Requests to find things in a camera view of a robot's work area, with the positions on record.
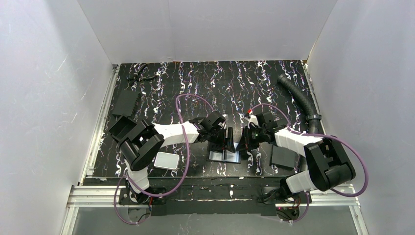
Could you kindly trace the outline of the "white card stack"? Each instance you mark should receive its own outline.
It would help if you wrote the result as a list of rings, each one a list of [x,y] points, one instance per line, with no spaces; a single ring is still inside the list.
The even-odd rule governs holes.
[[[154,167],[166,170],[177,170],[180,158],[177,154],[158,152],[154,160]]]

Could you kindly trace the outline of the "dark grey left flat box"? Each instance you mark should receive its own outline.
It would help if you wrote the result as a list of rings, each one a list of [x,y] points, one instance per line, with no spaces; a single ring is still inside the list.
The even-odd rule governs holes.
[[[114,105],[112,115],[131,117],[136,110],[140,96],[139,91],[123,90]]]

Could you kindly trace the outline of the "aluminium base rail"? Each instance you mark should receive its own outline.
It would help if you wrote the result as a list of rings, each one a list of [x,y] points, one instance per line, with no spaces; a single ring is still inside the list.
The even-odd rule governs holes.
[[[68,207],[146,208],[154,216],[173,214],[260,214],[274,216],[272,206],[302,209],[310,206],[357,206],[357,198],[343,197],[335,192],[318,190],[294,198],[278,199],[272,191],[279,187],[280,177],[189,177],[172,194],[150,199],[140,194],[137,198],[122,180],[102,181],[88,178],[85,186],[71,189]]]

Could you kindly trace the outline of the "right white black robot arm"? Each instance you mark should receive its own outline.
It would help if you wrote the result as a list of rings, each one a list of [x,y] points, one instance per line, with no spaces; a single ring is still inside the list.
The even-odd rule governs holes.
[[[279,199],[303,191],[327,191],[355,178],[354,166],[341,143],[331,138],[295,134],[277,123],[271,112],[249,114],[236,151],[250,151],[267,142],[294,151],[307,160],[307,170],[283,178],[275,190]]]

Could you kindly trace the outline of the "black pliers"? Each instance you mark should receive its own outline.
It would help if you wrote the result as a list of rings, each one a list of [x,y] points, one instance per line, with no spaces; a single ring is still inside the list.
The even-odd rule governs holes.
[[[128,85],[133,85],[134,83],[140,83],[143,81],[151,81],[160,77],[160,75],[157,73],[152,76],[143,76],[144,70],[147,67],[147,63],[133,64],[130,69],[130,75],[127,78]]]

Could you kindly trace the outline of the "black open tray box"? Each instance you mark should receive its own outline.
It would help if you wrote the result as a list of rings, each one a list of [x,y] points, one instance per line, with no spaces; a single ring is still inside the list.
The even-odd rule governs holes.
[[[109,134],[116,142],[120,142],[135,126],[136,122],[129,117],[120,116],[109,129]]]

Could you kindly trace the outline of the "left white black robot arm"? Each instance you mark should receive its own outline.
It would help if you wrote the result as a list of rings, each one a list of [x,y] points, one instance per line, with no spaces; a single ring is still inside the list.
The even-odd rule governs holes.
[[[127,185],[137,194],[153,197],[169,195],[148,191],[148,166],[159,156],[159,150],[169,145],[184,143],[189,146],[205,142],[212,151],[236,153],[233,128],[225,127],[226,118],[218,111],[207,117],[197,117],[181,124],[161,125],[147,120],[133,121],[120,116],[109,129],[127,164]]]

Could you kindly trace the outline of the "dark grey flat box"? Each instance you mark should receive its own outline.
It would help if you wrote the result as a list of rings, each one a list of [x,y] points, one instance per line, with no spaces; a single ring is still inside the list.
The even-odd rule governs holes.
[[[282,167],[283,169],[294,169],[297,154],[287,148],[273,146],[270,165]]]
[[[114,105],[112,115],[131,117],[136,110],[140,96],[139,91],[123,90]]]

